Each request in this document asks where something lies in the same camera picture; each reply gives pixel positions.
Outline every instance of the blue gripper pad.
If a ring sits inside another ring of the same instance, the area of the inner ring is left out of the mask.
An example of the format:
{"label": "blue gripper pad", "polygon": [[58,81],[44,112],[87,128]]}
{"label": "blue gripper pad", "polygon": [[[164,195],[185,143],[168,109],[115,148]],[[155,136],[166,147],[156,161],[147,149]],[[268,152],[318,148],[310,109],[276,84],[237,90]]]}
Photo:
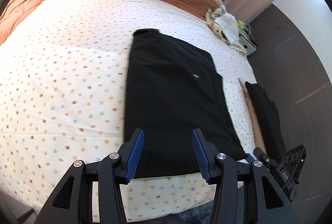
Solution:
{"label": "blue gripper pad", "polygon": [[205,154],[202,142],[200,141],[200,138],[196,130],[193,130],[192,141],[193,141],[193,149],[196,155],[197,163],[198,166],[200,167],[200,173],[203,179],[205,179],[206,182],[209,182],[211,178],[209,171],[209,161]]}
{"label": "blue gripper pad", "polygon": [[255,159],[251,156],[251,154],[247,153],[247,158],[246,158],[246,161],[251,164],[252,162],[255,161]]}
{"label": "blue gripper pad", "polygon": [[122,144],[117,151],[122,157],[121,164],[116,169],[116,176],[122,178],[121,184],[128,184],[134,178],[143,146],[144,132],[137,128],[130,141]]}

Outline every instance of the pillow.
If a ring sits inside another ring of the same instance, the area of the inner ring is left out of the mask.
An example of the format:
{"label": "pillow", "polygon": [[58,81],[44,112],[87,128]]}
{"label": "pillow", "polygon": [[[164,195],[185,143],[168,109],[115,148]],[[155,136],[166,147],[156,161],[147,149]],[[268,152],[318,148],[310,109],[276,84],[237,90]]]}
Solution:
{"label": "pillow", "polygon": [[282,162],[286,148],[281,136],[278,109],[260,85],[249,82],[245,84],[257,115],[266,153],[276,162]]}

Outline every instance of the white bedsheet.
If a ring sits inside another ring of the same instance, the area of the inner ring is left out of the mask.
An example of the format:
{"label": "white bedsheet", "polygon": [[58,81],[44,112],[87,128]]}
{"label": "white bedsheet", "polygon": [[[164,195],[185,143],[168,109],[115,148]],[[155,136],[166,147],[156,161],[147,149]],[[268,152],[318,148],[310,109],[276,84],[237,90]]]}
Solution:
{"label": "white bedsheet", "polygon": [[[158,0],[46,0],[0,46],[0,188],[40,209],[76,160],[95,162],[122,143],[132,34],[156,28],[212,55],[243,149],[252,153],[250,115],[238,82],[255,83],[247,60],[204,21]],[[200,174],[136,179],[122,187],[128,221],[204,204]],[[93,194],[94,221],[98,189]]]}

